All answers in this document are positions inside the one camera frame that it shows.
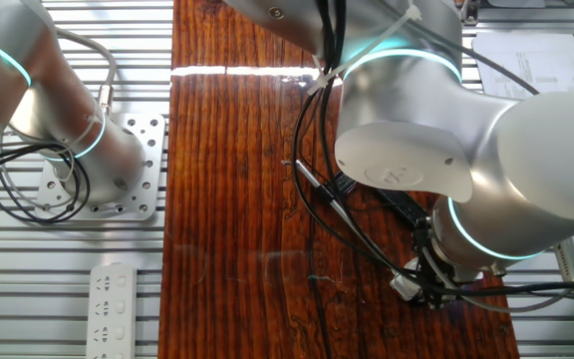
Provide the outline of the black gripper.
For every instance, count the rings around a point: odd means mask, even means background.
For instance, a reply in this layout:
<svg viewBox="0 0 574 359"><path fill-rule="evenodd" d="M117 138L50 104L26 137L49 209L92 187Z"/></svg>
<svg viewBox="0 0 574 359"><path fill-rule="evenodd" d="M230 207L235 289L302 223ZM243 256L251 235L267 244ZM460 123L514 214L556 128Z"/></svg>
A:
<svg viewBox="0 0 574 359"><path fill-rule="evenodd" d="M457 301L458 296L450 294L453 290L452 282L439 268L433 258L431 219L427 216L416 221L414 229L415 252L422 268L431 269L436 281L423 281L421 283L419 305L429 309L442 309L446 305Z"/></svg>

